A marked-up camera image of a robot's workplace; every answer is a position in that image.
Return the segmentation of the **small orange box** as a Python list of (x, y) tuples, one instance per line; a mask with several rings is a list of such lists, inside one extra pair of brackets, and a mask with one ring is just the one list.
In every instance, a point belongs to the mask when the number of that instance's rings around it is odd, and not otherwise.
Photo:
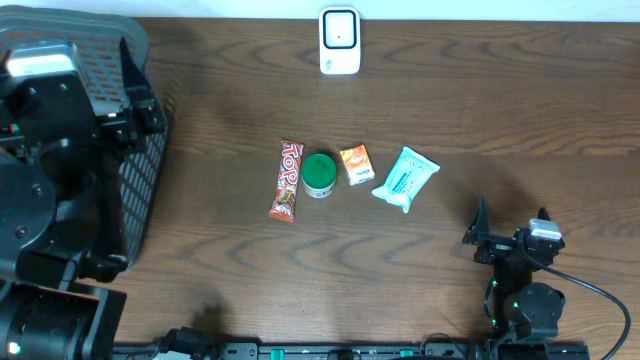
[(351, 186), (358, 185), (375, 178), (375, 171), (364, 144), (341, 150), (340, 156)]

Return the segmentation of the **light blue wipes pack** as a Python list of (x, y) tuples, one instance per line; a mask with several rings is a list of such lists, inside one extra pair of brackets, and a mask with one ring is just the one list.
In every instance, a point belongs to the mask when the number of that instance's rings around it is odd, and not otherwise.
[(416, 195), (439, 170), (437, 163), (404, 146), (384, 184), (373, 189), (372, 195), (407, 214)]

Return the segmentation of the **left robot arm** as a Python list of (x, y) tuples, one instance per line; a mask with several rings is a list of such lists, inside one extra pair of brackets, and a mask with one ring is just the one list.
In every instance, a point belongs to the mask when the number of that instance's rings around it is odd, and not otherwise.
[(119, 169), (167, 121), (128, 44), (125, 102), (98, 114), (72, 46), (10, 50), (1, 75), (1, 355), (5, 359), (216, 359), (189, 328), (144, 347), (114, 343), (126, 296), (108, 288), (128, 266)]

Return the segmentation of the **green lid jar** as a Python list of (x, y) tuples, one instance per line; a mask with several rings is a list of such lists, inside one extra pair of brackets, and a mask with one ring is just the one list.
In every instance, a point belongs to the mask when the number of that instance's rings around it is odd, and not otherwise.
[(310, 155), (301, 168), (303, 187), (312, 198), (322, 199), (335, 189), (337, 168), (334, 160), (321, 153)]

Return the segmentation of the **red chocolate bar wrapper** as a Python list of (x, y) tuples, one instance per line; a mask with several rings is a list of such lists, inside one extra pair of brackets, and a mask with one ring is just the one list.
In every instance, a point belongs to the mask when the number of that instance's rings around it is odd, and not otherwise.
[(284, 222), (295, 221), (295, 205), (305, 144), (282, 139), (281, 158), (274, 200), (269, 217)]

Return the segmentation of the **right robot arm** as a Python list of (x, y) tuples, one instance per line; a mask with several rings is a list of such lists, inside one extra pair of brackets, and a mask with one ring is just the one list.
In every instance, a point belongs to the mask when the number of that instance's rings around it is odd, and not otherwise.
[(545, 208), (507, 237), (490, 232), (488, 207), (481, 200), (462, 242), (476, 247), (475, 262), (493, 268), (484, 311), (497, 337), (516, 342), (545, 341), (558, 335), (564, 294), (533, 280), (533, 273), (551, 265), (565, 247), (559, 226)]

